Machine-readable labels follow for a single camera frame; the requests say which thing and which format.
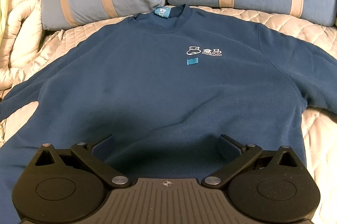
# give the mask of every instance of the circular cap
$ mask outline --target circular cap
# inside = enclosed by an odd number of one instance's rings
[[[36,187],[36,193],[45,200],[55,201],[70,197],[76,185],[69,179],[57,177],[42,181]]]
[[[115,184],[117,184],[117,185],[123,185],[123,184],[127,183],[128,181],[129,181],[128,178],[125,177],[125,176],[122,176],[122,175],[115,176],[115,177],[111,180],[112,183],[115,183]]]
[[[257,191],[267,199],[282,201],[292,198],[296,194],[296,187],[287,180],[269,178],[257,184]]]
[[[216,176],[208,176],[205,178],[205,182],[209,185],[218,185],[221,179]]]

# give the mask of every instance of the crosshair marking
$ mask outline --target crosshair marking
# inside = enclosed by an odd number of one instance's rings
[[[171,186],[174,183],[172,183],[171,181],[166,180],[162,184],[165,185],[166,187],[168,187],[168,186]]]

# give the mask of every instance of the blue sweatshirt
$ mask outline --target blue sweatshirt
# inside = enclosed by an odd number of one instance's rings
[[[259,23],[181,5],[105,26],[0,103],[0,120],[39,103],[0,149],[0,223],[19,223],[11,191],[43,143],[67,149],[112,133],[106,162],[131,178],[201,180],[226,164],[223,133],[290,145],[306,163],[301,114],[337,113],[336,84],[336,59]]]

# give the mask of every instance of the metal screw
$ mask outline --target metal screw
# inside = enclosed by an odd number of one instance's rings
[[[127,177],[123,176],[123,175],[119,175],[119,176],[115,176],[111,182],[115,183],[117,185],[123,185],[125,183],[127,183],[129,180]]]
[[[208,176],[205,178],[205,182],[209,185],[217,185],[221,182],[221,179],[216,176]]]

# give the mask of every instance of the small blue tag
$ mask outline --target small blue tag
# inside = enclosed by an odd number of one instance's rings
[[[198,63],[198,58],[190,58],[187,60],[187,65]]]
[[[165,18],[169,17],[169,14],[171,12],[171,8],[170,7],[165,7],[165,6],[158,6],[156,8],[156,10],[154,11],[154,13],[158,16],[162,16]]]

